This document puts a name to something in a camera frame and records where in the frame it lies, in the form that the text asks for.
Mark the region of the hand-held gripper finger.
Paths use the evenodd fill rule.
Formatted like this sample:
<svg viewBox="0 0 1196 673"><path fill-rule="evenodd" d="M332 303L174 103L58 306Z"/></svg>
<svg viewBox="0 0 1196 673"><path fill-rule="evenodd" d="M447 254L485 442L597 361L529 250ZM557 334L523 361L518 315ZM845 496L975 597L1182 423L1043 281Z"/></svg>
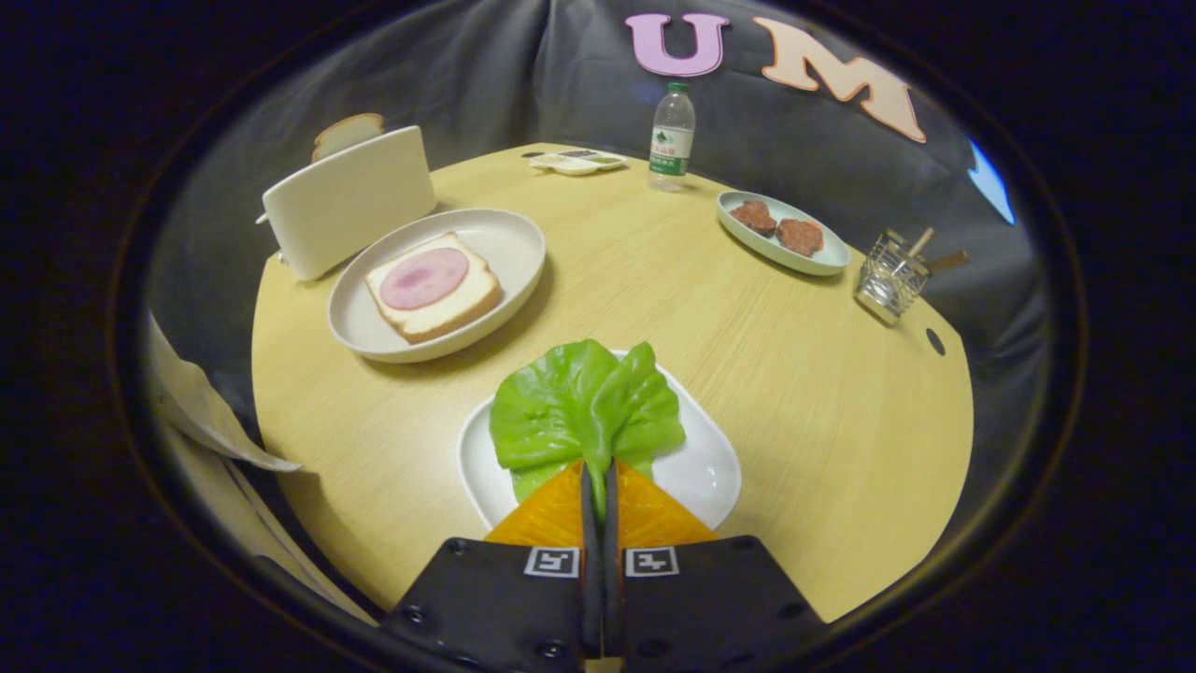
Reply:
<svg viewBox="0 0 1196 673"><path fill-rule="evenodd" d="M382 630L469 672L581 672L602 648L602 562L584 463L557 473L500 525L525 524L530 507L565 518L565 542L443 542Z"/></svg>
<svg viewBox="0 0 1196 673"><path fill-rule="evenodd" d="M758 537L718 537L620 460L605 489L603 644L627 672L773 669L824 630Z"/></svg>

